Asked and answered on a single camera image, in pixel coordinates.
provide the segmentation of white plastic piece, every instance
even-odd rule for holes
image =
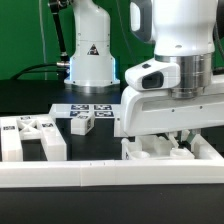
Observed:
[[[224,163],[215,160],[115,161],[116,185],[224,183]]]
[[[37,120],[37,128],[41,132],[41,143],[48,161],[67,159],[67,147],[52,119]]]
[[[174,147],[171,141],[156,135],[137,136],[134,142],[122,140],[123,160],[171,159],[170,151]]]
[[[183,130],[181,132],[181,141],[187,141],[189,134],[190,134],[189,130]]]
[[[40,131],[35,127],[37,126],[36,119],[23,119],[21,117],[17,120],[18,127],[21,129],[19,132],[21,140],[40,139]]]
[[[114,137],[128,137],[121,128],[120,116],[114,118]]]
[[[191,142],[191,147],[196,159],[223,160],[223,157],[199,134]]]
[[[167,134],[167,136],[168,136],[169,140],[172,142],[172,144],[174,145],[174,147],[178,148],[179,144],[178,144],[177,140],[175,139],[176,134],[177,134],[176,132],[171,132],[171,133],[169,132]]]
[[[51,110],[49,112],[49,115],[52,119],[56,118],[73,118],[72,112],[110,112],[114,116],[95,116],[96,119],[114,119],[114,117],[120,117],[120,104],[53,104],[51,107]]]
[[[0,163],[0,188],[81,186],[81,162]]]
[[[179,160],[179,159],[194,159],[194,155],[189,151],[187,150],[186,148],[183,148],[183,149],[177,149],[177,148],[173,148],[171,151],[170,151],[170,157],[171,159],[175,159],[175,160]]]
[[[49,115],[1,118],[3,161],[23,161],[21,140],[40,139],[48,161],[67,160],[67,146]]]
[[[90,161],[81,165],[81,186],[114,185],[114,161]]]
[[[3,162],[23,161],[23,151],[15,118],[1,119],[1,148]]]
[[[71,120],[71,134],[86,135],[93,127],[95,115],[90,113],[80,113]]]

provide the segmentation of white plastic block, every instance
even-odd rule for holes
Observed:
[[[128,137],[121,128],[120,115],[114,118],[114,137]]]
[[[81,165],[81,186],[114,185],[115,163],[111,161],[90,161]]]
[[[23,161],[23,150],[16,118],[1,119],[2,161]]]
[[[223,160],[223,157],[199,134],[195,136],[191,145],[196,159]]]
[[[41,132],[41,143],[48,161],[67,160],[67,147],[55,123],[48,119],[37,119],[37,127]]]
[[[71,120],[71,134],[86,135],[93,127],[95,115],[90,113],[80,113]]]
[[[171,141],[156,135],[136,136],[134,142],[122,140],[123,160],[171,159],[170,151],[174,147]]]
[[[170,151],[170,158],[175,160],[176,159],[181,159],[181,160],[194,159],[194,155],[186,148],[183,148],[183,149],[173,148]]]
[[[20,117],[17,124],[21,129],[19,132],[21,140],[40,139],[40,131],[36,128],[36,119],[32,119],[30,116]]]
[[[197,160],[115,161],[116,184],[223,183],[223,163]]]
[[[80,162],[0,163],[0,188],[80,185]]]

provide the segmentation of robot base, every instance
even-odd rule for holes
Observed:
[[[120,84],[109,86],[78,86],[75,84],[65,83],[65,88],[80,93],[108,93],[120,90]]]

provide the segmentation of black cable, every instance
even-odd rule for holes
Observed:
[[[37,69],[37,68],[44,68],[44,67],[52,67],[52,66],[57,66],[57,63],[47,63],[47,64],[39,64],[39,65],[34,65],[34,66],[30,66],[28,68],[23,69],[22,71],[20,71],[19,73],[13,75],[10,79],[11,80],[16,80],[18,79],[22,74],[24,74],[25,72]]]
[[[58,69],[58,70],[38,70],[38,71],[26,71],[20,74],[22,76],[23,74],[29,74],[29,73],[45,73],[45,72],[52,72],[52,73],[58,73],[58,72],[65,72],[66,69]]]
[[[61,28],[61,22],[58,14],[53,14],[54,22],[55,22],[55,27],[56,27],[56,32],[58,35],[58,43],[60,47],[61,53],[66,52],[66,47],[65,47],[65,41],[64,41],[64,36]]]

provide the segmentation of green backdrop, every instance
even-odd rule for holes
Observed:
[[[111,54],[118,62],[117,76],[124,81],[129,67],[153,57],[153,45],[141,43],[130,32],[129,0],[119,0],[123,27],[133,56],[125,44],[116,0],[93,0],[111,16]],[[59,60],[59,47],[48,0],[42,0],[46,55],[48,62]],[[75,51],[75,30],[72,8],[60,12],[68,54]],[[9,79],[13,74],[31,65],[44,62],[40,29],[39,0],[3,1],[0,7],[0,79]],[[223,64],[220,55],[214,56],[215,66]],[[44,79],[44,74],[26,74],[24,79]],[[56,79],[49,74],[48,79]]]

